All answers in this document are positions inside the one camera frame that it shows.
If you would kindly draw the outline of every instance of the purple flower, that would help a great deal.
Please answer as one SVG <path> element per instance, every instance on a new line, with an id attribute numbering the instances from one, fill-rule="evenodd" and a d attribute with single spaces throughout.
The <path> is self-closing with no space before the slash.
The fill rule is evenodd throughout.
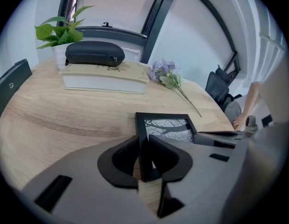
<path id="1" fill-rule="evenodd" d="M 160 72 L 159 69 L 161 68 L 162 64 L 159 61 L 155 61 L 153 67 L 150 69 L 150 78 L 155 81 L 160 81 Z"/>
<path id="2" fill-rule="evenodd" d="M 168 73 L 168 70 L 169 70 L 169 66 L 167 64 L 163 64 L 161 67 L 160 67 L 160 70 L 165 73 L 165 75 L 167 75 Z"/>
<path id="3" fill-rule="evenodd" d="M 167 75 L 168 71 L 176 69 L 176 63 L 174 61 L 167 62 L 164 58 L 159 61 L 155 61 L 150 69 L 150 78 L 155 81 L 160 81 L 160 76 Z"/>
<path id="4" fill-rule="evenodd" d="M 171 70 L 174 70 L 177 68 L 177 65 L 174 61 L 168 62 L 168 66 Z"/>

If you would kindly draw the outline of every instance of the wooden table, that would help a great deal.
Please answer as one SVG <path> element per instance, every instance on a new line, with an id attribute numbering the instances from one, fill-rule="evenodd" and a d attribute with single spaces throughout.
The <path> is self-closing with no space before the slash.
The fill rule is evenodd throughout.
<path id="1" fill-rule="evenodd" d="M 135 112 L 188 114 L 197 131 L 233 130 L 213 99 L 195 82 L 182 88 L 202 118 L 174 90 L 150 81 L 145 94 L 65 90 L 48 60 L 32 70 L 0 118 L 0 165 L 8 182 L 22 189 L 34 176 L 65 156 L 91 145 L 135 135 Z M 139 195 L 156 213 L 161 180 L 140 181 Z"/>

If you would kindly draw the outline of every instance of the black window frame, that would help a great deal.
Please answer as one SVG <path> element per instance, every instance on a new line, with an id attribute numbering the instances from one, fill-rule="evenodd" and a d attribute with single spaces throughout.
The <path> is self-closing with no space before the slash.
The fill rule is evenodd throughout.
<path id="1" fill-rule="evenodd" d="M 73 0 L 61 0 L 58 10 L 58 16 L 64 16 L 67 18 L 70 13 L 70 8 Z M 226 62 L 224 71 L 226 72 L 232 64 L 235 66 L 235 70 L 229 73 L 231 82 L 235 79 L 240 71 L 240 64 L 238 60 L 238 52 L 233 43 L 232 36 L 230 35 L 226 24 L 216 8 L 212 5 L 209 0 L 201 0 L 203 4 L 210 10 L 218 24 L 221 26 L 229 44 L 232 49 L 232 54 Z M 155 0 L 143 25 L 141 33 L 124 30 L 120 28 L 113 28 L 108 26 L 88 26 L 88 27 L 76 27 L 75 29 L 83 32 L 85 37 L 97 37 L 114 39 L 118 41 L 124 41 L 143 47 L 142 56 L 140 59 L 141 63 L 148 63 L 155 42 L 161 31 L 162 25 L 168 14 L 168 11 L 172 5 L 173 0 Z M 57 22 L 58 26 L 63 26 L 63 22 Z"/>

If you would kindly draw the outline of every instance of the book cover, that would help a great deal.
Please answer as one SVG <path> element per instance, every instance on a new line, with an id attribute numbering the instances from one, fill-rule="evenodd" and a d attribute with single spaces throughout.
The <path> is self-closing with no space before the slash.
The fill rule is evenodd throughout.
<path id="1" fill-rule="evenodd" d="M 127 60 L 115 67 L 95 64 L 69 64 L 60 73 L 70 76 L 104 76 L 129 79 L 141 83 L 149 82 L 141 63 Z"/>

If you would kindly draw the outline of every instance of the black picture frame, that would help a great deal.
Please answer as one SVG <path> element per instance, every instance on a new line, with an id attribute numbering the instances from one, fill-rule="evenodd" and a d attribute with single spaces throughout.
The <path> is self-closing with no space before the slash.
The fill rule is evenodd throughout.
<path id="1" fill-rule="evenodd" d="M 139 137 L 139 165 L 143 182 L 150 182 L 161 177 L 157 169 L 153 168 L 150 150 L 148 146 L 148 135 L 145 120 L 148 119 L 184 119 L 190 126 L 193 135 L 197 133 L 188 114 L 165 114 L 165 113 L 135 113 L 136 134 Z"/>

